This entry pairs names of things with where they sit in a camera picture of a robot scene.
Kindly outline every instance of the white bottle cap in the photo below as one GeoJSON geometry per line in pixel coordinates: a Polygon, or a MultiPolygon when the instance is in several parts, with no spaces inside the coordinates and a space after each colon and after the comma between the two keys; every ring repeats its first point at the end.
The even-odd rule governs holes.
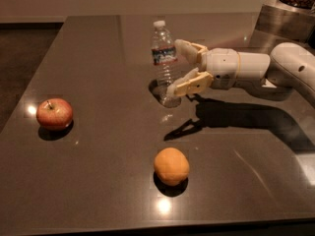
{"type": "Polygon", "coordinates": [[[155,28],[165,27],[165,21],[164,21],[164,20],[155,21],[155,22],[154,22],[154,27],[155,27],[155,28]]]}

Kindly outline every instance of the red apple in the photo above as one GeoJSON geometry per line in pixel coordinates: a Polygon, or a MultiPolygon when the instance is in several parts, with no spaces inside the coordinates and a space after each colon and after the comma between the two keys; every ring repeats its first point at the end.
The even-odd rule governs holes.
{"type": "Polygon", "coordinates": [[[36,112],[36,118],[40,126],[50,131],[66,129],[71,124],[72,117],[71,105],[62,98],[45,100],[37,108],[36,112]]]}

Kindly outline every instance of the water bottle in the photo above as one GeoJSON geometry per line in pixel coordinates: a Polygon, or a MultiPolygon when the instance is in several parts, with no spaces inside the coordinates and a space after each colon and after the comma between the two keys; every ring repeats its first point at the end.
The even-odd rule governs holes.
{"type": "Polygon", "coordinates": [[[181,103],[181,98],[167,94],[167,87],[180,77],[180,71],[176,67],[176,48],[169,30],[165,27],[165,21],[154,22],[154,28],[152,55],[157,70],[159,103],[168,108],[176,107],[181,103]]]}

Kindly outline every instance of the floor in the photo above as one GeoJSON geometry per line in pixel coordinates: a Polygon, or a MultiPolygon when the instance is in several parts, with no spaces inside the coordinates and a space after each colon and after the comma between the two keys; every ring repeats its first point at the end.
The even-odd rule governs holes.
{"type": "Polygon", "coordinates": [[[0,133],[62,24],[0,24],[0,133]]]}

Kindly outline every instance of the tabletop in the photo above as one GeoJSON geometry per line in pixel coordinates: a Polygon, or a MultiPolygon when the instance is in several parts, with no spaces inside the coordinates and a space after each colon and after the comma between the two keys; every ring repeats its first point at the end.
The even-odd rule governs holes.
{"type": "MultiPolygon", "coordinates": [[[[177,38],[248,48],[252,16],[238,15],[245,23],[236,31],[233,17],[165,19],[177,38]]],[[[164,108],[152,91],[152,19],[66,20],[0,135],[1,234],[315,218],[315,110],[296,91],[275,102],[240,88],[209,88],[164,108]],[[74,110],[73,126],[57,135],[33,114],[50,97],[74,110]],[[154,172],[168,147],[190,163],[180,189],[154,172]]],[[[178,67],[191,69],[180,57],[178,67]]]]}

